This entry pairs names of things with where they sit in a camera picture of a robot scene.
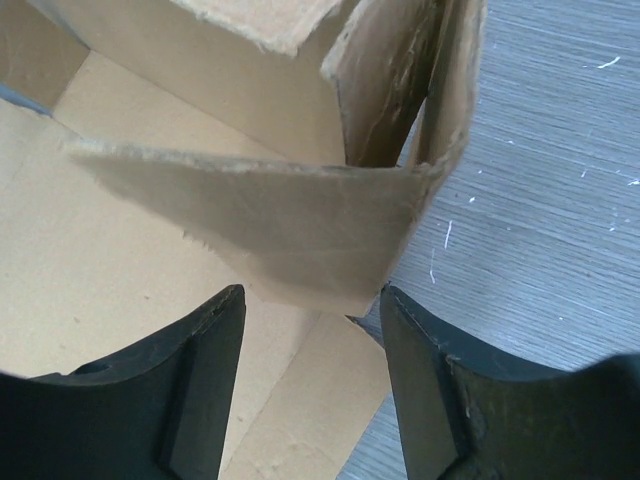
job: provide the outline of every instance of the small hole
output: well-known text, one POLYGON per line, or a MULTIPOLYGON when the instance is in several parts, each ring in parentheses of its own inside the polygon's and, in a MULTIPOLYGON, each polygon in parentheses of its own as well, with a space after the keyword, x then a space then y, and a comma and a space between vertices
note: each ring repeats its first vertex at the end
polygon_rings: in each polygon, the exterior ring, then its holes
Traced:
POLYGON ((105 370, 109 370, 110 368, 111 368, 111 365, 109 365, 108 363, 91 362, 91 363, 87 363, 85 365, 82 365, 75 372, 73 372, 73 374, 74 375, 86 375, 88 373, 104 372, 105 370))

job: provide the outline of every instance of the gray table surface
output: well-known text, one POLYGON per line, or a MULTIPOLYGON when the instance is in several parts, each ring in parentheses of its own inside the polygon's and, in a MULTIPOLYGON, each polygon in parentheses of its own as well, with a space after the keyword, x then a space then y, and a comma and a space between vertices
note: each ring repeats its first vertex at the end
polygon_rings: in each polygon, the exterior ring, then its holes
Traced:
MULTIPOLYGON (((639 139, 640 1, 489 0, 471 145, 392 282, 539 363, 640 350, 639 139)), ((391 396, 338 478, 406 479, 391 396)))

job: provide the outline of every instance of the brown cardboard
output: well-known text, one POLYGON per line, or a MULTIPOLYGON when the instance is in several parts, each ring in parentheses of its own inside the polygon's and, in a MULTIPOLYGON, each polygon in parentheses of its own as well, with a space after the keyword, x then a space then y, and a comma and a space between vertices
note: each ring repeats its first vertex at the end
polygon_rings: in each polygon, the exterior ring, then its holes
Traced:
MULTIPOLYGON (((32 1, 106 56, 60 72, 53 119, 0 101, 0 368, 70 371, 249 284, 221 478, 335 478, 389 384, 378 345, 315 311, 366 310, 459 160, 484 0, 269 2, 300 7, 270 31, 213 0, 32 1), (385 168, 427 86, 410 166, 385 168)), ((60 35, 34 25, 3 32, 60 35)))
MULTIPOLYGON (((21 34, 37 48, 51 32, 21 34)), ((15 60, 33 72, 31 58, 15 60)), ((246 284, 181 229, 96 188, 61 145, 85 133, 278 158, 95 52, 70 78, 53 118, 0 100, 0 369, 18 375, 69 372, 246 284)), ((335 478, 389 391, 382 348, 345 317, 248 288, 220 478, 335 478)))
MULTIPOLYGON (((47 4, 58 5, 58 13, 66 11, 64 0, 47 4)), ((217 147, 202 148, 195 143, 168 146, 159 136, 149 141, 115 138, 105 123, 119 118, 137 131, 134 124, 145 120, 131 105, 139 98, 147 98, 149 103, 157 98, 153 103, 160 105, 167 101, 167 92, 154 91, 152 85, 133 75, 125 79, 122 72, 98 74, 106 67, 93 65, 98 61, 91 59, 77 81, 82 82, 83 90, 101 89, 104 93, 82 97, 82 102, 109 114, 102 119, 82 119, 78 125, 66 123, 87 137, 102 136, 110 141, 81 139, 67 152, 113 193, 183 227, 189 237, 217 252, 262 298, 363 315, 438 188, 460 160, 475 101, 486 3, 414 0, 402 5, 377 0, 358 3, 343 28, 348 35, 338 38, 320 68, 321 76, 333 81, 346 98, 357 99, 341 112, 346 151, 353 147, 354 152, 362 153, 373 148, 370 157, 354 153, 349 158, 376 158, 373 163, 379 167, 393 165, 396 156, 377 148, 375 142, 388 144, 385 133, 389 133, 401 144, 398 140, 404 140, 404 125, 413 120, 419 106, 416 100, 422 101, 428 87, 420 134, 407 168, 357 168, 340 164, 335 157, 335 162, 324 162, 308 150, 291 157, 263 147, 260 154, 259 142, 249 136, 241 140, 238 130, 230 128, 227 118, 222 117, 208 132, 217 147), (374 32, 390 37, 382 41, 380 38, 386 37, 374 32), (364 72, 385 80, 367 82, 364 72), (390 118, 396 123, 388 123, 390 118), (88 127, 100 122, 94 130, 88 127), (402 132, 395 128, 400 124, 402 132), (225 151, 220 145, 232 137, 237 140, 225 151), (335 165, 327 167, 325 163, 335 165)), ((78 15, 84 20, 77 21, 93 25, 85 18, 86 12, 81 9, 82 15, 78 15)), ((104 35, 101 38, 115 48, 115 41, 109 42, 104 35)), ((120 49, 111 54, 121 58, 119 55, 126 52, 120 49)), ((305 63, 302 53, 291 61, 292 65, 305 63)), ((281 109, 287 110, 288 97, 280 98, 281 109)), ((262 97, 253 100, 256 108, 262 108, 262 97)), ((58 109, 63 122, 69 101, 63 98, 58 109)), ((314 112, 298 112, 299 118, 320 121, 323 114, 314 112)), ((278 118, 276 115, 273 122, 278 123, 278 118)), ((289 135, 292 143, 297 138, 289 135)), ((363 162, 354 164, 370 164, 369 160, 363 162)))
POLYGON ((442 3, 31 2, 93 50, 286 158, 357 166, 395 163, 426 93, 422 60, 442 3))
POLYGON ((88 54, 25 1, 0 0, 0 83, 53 108, 88 54))

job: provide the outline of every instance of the white speck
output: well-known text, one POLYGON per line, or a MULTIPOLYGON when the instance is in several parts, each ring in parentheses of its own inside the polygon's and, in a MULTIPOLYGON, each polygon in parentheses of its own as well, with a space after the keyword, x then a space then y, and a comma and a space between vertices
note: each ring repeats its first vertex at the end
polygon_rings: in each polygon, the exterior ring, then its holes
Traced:
POLYGON ((449 228, 447 228, 447 236, 444 239, 444 249, 447 249, 449 246, 449 235, 451 235, 451 227, 453 226, 453 220, 449 220, 449 228))
POLYGON ((436 284, 436 277, 433 276, 433 258, 436 256, 436 249, 431 250, 431 266, 429 267, 429 276, 431 277, 431 283, 436 284))
POLYGON ((602 65, 598 65, 598 68, 602 69, 602 68, 607 68, 610 67, 611 65, 615 65, 616 63, 618 63, 620 61, 620 57, 616 57, 613 60, 611 60, 610 62, 607 63, 603 63, 602 65))

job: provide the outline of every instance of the cardboard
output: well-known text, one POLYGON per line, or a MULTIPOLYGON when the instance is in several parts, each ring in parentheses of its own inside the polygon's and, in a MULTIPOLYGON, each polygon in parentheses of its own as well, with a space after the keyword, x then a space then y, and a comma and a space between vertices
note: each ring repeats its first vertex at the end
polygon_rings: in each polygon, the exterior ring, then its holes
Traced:
POLYGON ((23 0, 0 0, 1 84, 51 109, 88 54, 23 0))
MULTIPOLYGON (((49 30, 26 33, 36 47, 51 41, 49 30)), ((31 58, 16 65, 34 71, 31 58)), ((269 155, 95 52, 62 73, 51 116, 0 100, 0 369, 23 376, 70 372, 243 283, 181 229, 97 188, 61 145, 83 133, 269 155)), ((335 478, 389 392, 382 348, 344 316, 264 303, 247 288, 220 478, 335 478)))
POLYGON ((240 9, 261 2, 32 3, 67 34, 27 21, 7 45, 85 58, 0 50, 52 115, 0 101, 0 368, 70 371, 243 283, 221 478, 335 478, 390 391, 335 313, 367 310, 459 161, 484 0, 280 0, 270 29, 240 9))
MULTIPOLYGON (((103 123, 168 94, 218 120, 210 143, 174 146, 83 119, 67 124, 102 141, 67 154, 267 301, 364 315, 468 141, 484 0, 279 0, 264 18, 248 0, 31 1, 138 74, 83 100, 103 123), (428 90, 425 140, 393 168, 428 90)), ((100 84, 93 69, 79 76, 100 84)))

